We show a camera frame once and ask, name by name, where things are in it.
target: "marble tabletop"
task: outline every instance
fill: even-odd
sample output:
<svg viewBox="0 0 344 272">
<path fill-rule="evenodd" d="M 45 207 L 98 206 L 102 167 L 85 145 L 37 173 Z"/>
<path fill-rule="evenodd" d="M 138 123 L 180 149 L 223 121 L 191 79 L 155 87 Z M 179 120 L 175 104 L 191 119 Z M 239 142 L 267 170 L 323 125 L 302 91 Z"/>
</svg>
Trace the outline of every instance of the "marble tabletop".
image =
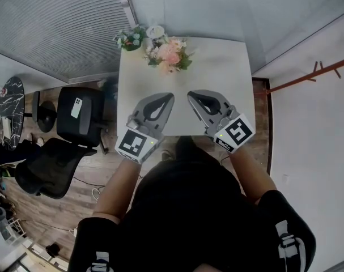
<svg viewBox="0 0 344 272">
<path fill-rule="evenodd" d="M 15 150 L 19 143 L 24 118 L 24 88 L 22 81 L 16 76 L 10 78 L 4 85 L 7 94 L 0 97 L 0 116 L 9 118 L 12 123 L 11 138 L 4 137 L 4 147 Z"/>
</svg>

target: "sleeve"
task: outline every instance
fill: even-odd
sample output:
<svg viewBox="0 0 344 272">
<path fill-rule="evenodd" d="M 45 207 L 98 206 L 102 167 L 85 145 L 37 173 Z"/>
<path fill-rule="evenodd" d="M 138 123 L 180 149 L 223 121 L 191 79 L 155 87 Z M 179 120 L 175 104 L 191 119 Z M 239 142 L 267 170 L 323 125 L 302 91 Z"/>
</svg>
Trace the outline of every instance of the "sleeve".
<svg viewBox="0 0 344 272">
<path fill-rule="evenodd" d="M 266 192 L 258 203 L 258 208 L 269 213 L 275 224 L 287 220 L 288 232 L 295 237 L 302 239 L 305 246 L 306 264 L 305 271 L 307 271 L 313 261 L 316 240 L 314 234 L 303 221 L 303 219 L 296 213 L 296 211 L 287 202 L 283 194 L 277 190 L 270 190 Z"/>
<path fill-rule="evenodd" d="M 117 230 L 116 223 L 104 218 L 86 218 L 79 222 L 68 272 L 86 272 L 96 262 L 97 252 L 113 255 L 118 241 Z M 114 260 L 108 261 L 111 268 Z"/>
</svg>

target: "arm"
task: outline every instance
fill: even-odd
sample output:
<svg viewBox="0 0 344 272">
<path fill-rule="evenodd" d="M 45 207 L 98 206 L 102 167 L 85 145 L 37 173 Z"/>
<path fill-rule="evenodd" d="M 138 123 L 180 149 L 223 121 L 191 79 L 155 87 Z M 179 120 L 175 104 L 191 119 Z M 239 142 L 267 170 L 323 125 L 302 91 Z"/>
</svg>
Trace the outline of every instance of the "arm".
<svg viewBox="0 0 344 272">
<path fill-rule="evenodd" d="M 141 165 L 124 159 L 101 193 L 92 216 L 119 224 L 128 210 Z"/>
<path fill-rule="evenodd" d="M 237 177 L 251 201 L 258 204 L 260 198 L 268 190 L 276 190 L 275 183 L 254 158 L 246 147 L 240 147 L 235 153 L 228 154 Z"/>
</svg>

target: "small potted plant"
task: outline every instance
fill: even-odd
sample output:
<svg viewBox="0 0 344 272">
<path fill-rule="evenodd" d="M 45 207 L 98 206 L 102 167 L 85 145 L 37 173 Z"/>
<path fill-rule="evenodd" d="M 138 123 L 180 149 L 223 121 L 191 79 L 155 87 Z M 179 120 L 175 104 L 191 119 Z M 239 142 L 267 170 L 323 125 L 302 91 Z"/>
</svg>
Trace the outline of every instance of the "small potted plant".
<svg viewBox="0 0 344 272">
<path fill-rule="evenodd" d="M 117 46 L 119 48 L 124 48 L 129 52 L 140 48 L 144 37 L 145 29 L 143 27 L 136 26 L 128 32 L 120 30 L 113 38 L 113 41 L 117 40 Z"/>
</svg>

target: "chair armrest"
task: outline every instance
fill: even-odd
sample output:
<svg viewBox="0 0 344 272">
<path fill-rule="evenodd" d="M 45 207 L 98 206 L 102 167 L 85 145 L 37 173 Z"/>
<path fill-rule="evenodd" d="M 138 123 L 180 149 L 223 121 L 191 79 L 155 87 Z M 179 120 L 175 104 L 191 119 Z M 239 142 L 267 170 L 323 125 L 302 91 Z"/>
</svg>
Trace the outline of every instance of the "chair armrest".
<svg viewBox="0 0 344 272">
<path fill-rule="evenodd" d="M 89 97 L 82 99 L 82 106 L 80 112 L 80 126 L 79 132 L 81 135 L 87 135 L 91 124 L 92 101 Z"/>
</svg>

